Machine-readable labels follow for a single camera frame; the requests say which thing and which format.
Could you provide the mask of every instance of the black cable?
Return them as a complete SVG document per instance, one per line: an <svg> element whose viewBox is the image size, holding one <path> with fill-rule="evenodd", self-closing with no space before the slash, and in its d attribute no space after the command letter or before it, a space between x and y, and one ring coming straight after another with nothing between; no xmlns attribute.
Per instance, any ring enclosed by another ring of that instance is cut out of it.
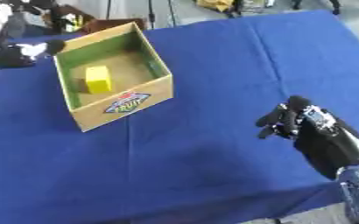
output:
<svg viewBox="0 0 359 224"><path fill-rule="evenodd" d="M169 3L170 14L172 15L172 26L176 27L177 21L175 19L174 8L172 7L172 0L167 0L167 2Z"/></svg>
<svg viewBox="0 0 359 224"><path fill-rule="evenodd" d="M153 12L152 0L148 0L148 8L149 8L148 16L150 18L151 28L154 30L155 29L155 13Z"/></svg>
<svg viewBox="0 0 359 224"><path fill-rule="evenodd" d="M106 19L110 19L110 12L111 12L111 0L108 0L108 12L106 13Z"/></svg>

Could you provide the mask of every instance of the yellow cube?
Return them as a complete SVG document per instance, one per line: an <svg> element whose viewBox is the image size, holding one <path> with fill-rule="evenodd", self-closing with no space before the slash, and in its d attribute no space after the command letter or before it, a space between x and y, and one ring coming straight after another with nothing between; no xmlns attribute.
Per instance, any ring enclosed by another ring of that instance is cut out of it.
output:
<svg viewBox="0 0 359 224"><path fill-rule="evenodd" d="M106 66L92 66L86 71L86 84L90 94L101 94L112 90L109 69Z"/></svg>

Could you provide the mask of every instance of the wooden box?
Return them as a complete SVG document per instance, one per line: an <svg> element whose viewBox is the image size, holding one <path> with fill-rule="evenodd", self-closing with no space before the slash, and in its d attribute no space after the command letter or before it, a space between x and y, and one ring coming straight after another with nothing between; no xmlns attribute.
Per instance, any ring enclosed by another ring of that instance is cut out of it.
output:
<svg viewBox="0 0 359 224"><path fill-rule="evenodd" d="M67 41L54 58L67 107L82 131L172 98L172 74L135 23ZM113 90L88 92L88 67L106 66Z"/></svg>

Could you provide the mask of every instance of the blue tablecloth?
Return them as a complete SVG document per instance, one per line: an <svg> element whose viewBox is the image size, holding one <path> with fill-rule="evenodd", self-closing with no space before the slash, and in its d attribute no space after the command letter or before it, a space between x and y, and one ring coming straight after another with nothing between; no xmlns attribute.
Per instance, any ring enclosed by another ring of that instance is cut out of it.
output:
<svg viewBox="0 0 359 224"><path fill-rule="evenodd" d="M359 130L359 41L335 17L146 35L173 72L175 98L87 133L52 60L0 71L0 223L231 223L340 200L292 143L258 140L254 126L298 94Z"/></svg>

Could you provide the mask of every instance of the robotic hand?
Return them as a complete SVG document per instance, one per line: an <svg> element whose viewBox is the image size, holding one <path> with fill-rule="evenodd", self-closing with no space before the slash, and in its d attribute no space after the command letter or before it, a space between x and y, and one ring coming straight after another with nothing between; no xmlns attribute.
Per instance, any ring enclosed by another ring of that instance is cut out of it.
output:
<svg viewBox="0 0 359 224"><path fill-rule="evenodd" d="M0 68L34 66L36 58L45 53L54 55L60 52L65 44L61 40L48 41L39 45L5 44L2 36L9 17L13 11L29 11L40 14L40 10L56 8L53 0L2 0L0 1Z"/></svg>
<svg viewBox="0 0 359 224"><path fill-rule="evenodd" d="M292 96L256 125L258 137L276 134L292 139L316 171L339 182L348 217L359 223L359 133L308 99Z"/></svg>

